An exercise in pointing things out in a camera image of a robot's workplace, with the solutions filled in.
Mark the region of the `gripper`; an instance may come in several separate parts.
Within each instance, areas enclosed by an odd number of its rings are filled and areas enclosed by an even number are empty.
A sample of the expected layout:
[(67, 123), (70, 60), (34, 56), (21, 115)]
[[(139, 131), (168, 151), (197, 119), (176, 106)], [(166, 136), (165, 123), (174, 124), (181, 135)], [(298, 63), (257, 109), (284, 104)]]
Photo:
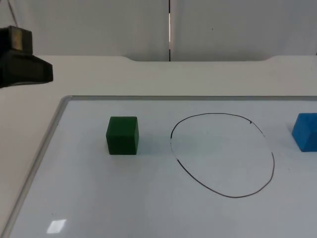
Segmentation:
[(0, 87), (53, 81), (53, 65), (34, 55), (7, 51), (0, 57)]

